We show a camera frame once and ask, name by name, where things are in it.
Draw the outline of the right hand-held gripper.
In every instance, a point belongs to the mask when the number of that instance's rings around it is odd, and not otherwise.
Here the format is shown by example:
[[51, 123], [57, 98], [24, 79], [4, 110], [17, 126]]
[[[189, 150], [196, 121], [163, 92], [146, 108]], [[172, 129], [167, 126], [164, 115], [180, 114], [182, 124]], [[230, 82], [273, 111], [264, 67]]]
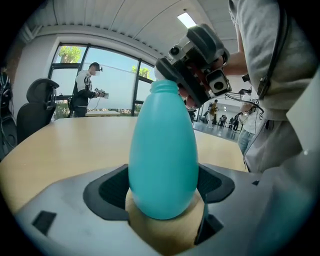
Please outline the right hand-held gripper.
[[232, 90], [222, 68], [214, 67], [219, 59], [225, 66], [230, 54], [207, 24], [190, 27], [187, 36], [169, 50], [169, 55], [170, 61], [165, 57], [156, 61], [156, 69], [165, 79], [183, 88], [197, 108], [209, 99]]

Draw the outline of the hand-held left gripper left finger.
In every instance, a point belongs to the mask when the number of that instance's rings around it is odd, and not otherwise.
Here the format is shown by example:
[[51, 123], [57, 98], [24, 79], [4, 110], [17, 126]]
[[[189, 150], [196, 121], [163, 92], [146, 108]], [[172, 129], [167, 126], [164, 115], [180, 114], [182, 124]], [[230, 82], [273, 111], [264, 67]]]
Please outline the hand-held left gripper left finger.
[[94, 170], [50, 184], [14, 217], [46, 256], [155, 256], [130, 226], [128, 189], [126, 164]]

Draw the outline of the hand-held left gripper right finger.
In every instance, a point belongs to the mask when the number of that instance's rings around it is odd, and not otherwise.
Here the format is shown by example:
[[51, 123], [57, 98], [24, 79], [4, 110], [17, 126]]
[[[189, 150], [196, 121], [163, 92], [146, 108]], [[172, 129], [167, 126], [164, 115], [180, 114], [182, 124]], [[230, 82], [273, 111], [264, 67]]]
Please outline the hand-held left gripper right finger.
[[273, 187], [271, 173], [199, 164], [197, 189], [204, 209], [195, 247], [183, 256], [252, 256], [258, 224]]

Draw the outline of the person's right hand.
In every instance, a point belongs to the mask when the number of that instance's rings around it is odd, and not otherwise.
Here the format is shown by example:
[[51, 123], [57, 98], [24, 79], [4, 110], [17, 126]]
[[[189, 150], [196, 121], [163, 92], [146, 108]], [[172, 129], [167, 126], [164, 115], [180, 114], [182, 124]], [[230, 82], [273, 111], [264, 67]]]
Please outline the person's right hand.
[[193, 87], [179, 84], [178, 93], [189, 110], [200, 108], [207, 100], [206, 90], [197, 84]]

